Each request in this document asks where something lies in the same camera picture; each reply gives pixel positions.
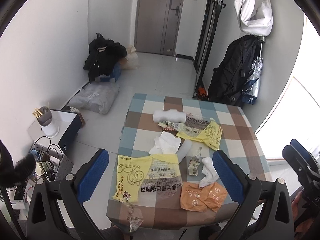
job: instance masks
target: umbrella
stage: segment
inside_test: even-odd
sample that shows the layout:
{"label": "umbrella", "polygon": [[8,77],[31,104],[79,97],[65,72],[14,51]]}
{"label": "umbrella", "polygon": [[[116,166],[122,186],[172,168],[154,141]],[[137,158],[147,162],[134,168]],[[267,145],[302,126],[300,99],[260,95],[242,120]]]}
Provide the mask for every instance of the umbrella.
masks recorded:
{"label": "umbrella", "polygon": [[263,68],[263,58],[261,57],[262,42],[263,40],[261,41],[260,56],[253,61],[251,67],[252,74],[245,83],[241,93],[241,101],[251,105],[254,105],[259,93],[260,77]]}

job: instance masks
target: door handle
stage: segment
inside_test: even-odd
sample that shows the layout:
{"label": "door handle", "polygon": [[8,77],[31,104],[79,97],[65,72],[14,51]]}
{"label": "door handle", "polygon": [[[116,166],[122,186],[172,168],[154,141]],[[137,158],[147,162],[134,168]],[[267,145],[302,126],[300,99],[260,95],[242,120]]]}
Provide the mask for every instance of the door handle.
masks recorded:
{"label": "door handle", "polygon": [[180,6],[177,6],[175,9],[171,8],[171,10],[175,10],[176,11],[176,16],[179,16]]}

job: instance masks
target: black furry object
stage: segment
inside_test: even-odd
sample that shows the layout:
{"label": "black furry object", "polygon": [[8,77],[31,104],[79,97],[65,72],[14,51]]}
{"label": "black furry object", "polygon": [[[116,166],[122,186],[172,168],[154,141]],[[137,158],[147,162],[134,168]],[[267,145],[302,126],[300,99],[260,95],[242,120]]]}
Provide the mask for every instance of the black furry object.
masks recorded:
{"label": "black furry object", "polygon": [[14,167],[9,151],[0,140],[0,186],[14,187],[25,181],[35,167],[36,160],[32,154],[28,154]]}

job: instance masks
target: white tile floor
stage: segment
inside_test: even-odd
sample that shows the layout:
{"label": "white tile floor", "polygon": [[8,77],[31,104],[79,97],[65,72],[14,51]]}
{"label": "white tile floor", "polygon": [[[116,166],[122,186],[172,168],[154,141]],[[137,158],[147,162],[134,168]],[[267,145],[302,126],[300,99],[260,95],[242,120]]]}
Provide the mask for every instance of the white tile floor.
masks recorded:
{"label": "white tile floor", "polygon": [[[109,165],[97,185],[91,199],[84,206],[98,228],[108,228],[111,222],[106,217],[112,171],[117,157],[121,129],[131,99],[135,93],[192,98],[196,72],[190,60],[163,55],[138,53],[140,68],[122,71],[118,80],[120,92],[106,115],[81,110],[86,125],[79,130],[69,157],[74,162],[73,172],[88,162],[98,148],[109,152]],[[289,192],[297,187],[296,176],[288,165],[271,167],[273,179],[286,180]],[[63,203],[59,203],[68,227],[73,227]],[[199,228],[188,229],[182,240],[198,239]],[[182,230],[138,229],[135,239],[178,239]]]}

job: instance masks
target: checkered tablecloth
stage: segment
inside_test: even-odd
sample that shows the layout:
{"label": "checkered tablecloth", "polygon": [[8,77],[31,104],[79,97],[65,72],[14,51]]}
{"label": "checkered tablecloth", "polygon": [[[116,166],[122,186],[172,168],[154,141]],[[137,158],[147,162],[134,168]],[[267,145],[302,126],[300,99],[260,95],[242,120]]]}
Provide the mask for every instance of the checkered tablecloth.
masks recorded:
{"label": "checkered tablecloth", "polygon": [[[192,99],[135,94],[124,123],[118,154],[131,157],[149,155],[149,150],[154,146],[154,138],[160,136],[162,132],[161,127],[154,123],[152,119],[153,113],[157,109],[177,109],[185,113],[214,118],[222,127],[220,149],[229,156],[233,163],[238,164],[246,174],[254,173],[260,180],[271,181],[267,160],[263,155],[260,144],[244,112],[236,106]],[[181,184],[183,181],[199,183],[204,177],[201,173],[202,163],[199,166],[198,176],[190,176],[187,173],[187,164],[192,153],[195,153],[199,146],[203,147],[202,158],[212,157],[214,152],[212,149],[203,143],[193,142],[192,150],[179,165],[181,177],[177,177],[171,185],[165,187],[150,187],[147,183],[141,186],[138,195],[139,201],[134,203],[135,208],[139,209],[143,216],[141,227],[179,229],[209,225],[227,220],[234,213],[237,203],[233,202],[229,195],[217,213],[210,209],[206,212],[193,212],[180,208]],[[112,177],[107,217],[116,224],[129,225],[127,219],[128,207],[112,198],[116,192],[116,168],[117,162]],[[165,197],[164,193],[172,190],[172,187],[174,187],[175,193]]]}

